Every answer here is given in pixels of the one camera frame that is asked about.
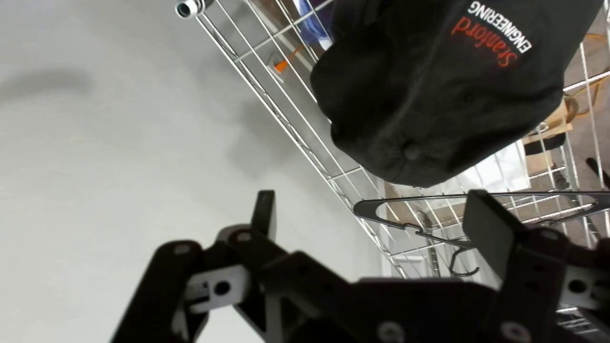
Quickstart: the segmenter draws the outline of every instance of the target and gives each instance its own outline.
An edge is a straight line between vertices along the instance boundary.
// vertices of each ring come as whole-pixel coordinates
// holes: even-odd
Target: wire rack
[[[566,72],[564,104],[570,121],[554,125],[543,121],[528,137],[507,146],[470,167],[465,179],[451,179],[430,188],[388,184],[337,150],[329,139],[329,121],[318,110],[308,72],[329,41],[310,41],[303,34],[308,20],[320,22],[320,13],[331,1],[326,0],[299,13],[293,0],[184,0],[179,5],[190,11],[177,13],[192,17],[226,57],[234,70],[266,106],[276,123],[303,152],[322,181],[350,209],[362,198],[421,196],[417,202],[387,205],[383,215],[394,221],[411,221],[444,238],[459,238],[463,202],[444,198],[446,192],[488,190],[600,190],[606,188],[604,161],[610,139],[608,91],[610,80],[610,24],[608,0],[598,13],[591,32],[573,55]],[[501,202],[524,222],[560,215],[585,207],[583,196],[505,196]],[[379,247],[388,274],[404,278],[448,276],[448,259],[455,247],[438,243],[409,230],[394,230],[377,222],[358,219],[362,230]],[[608,211],[587,215],[573,222],[556,226],[573,242],[594,245],[608,236]],[[497,280],[484,266],[476,251],[459,259],[457,268],[482,270],[470,280],[495,285]]]

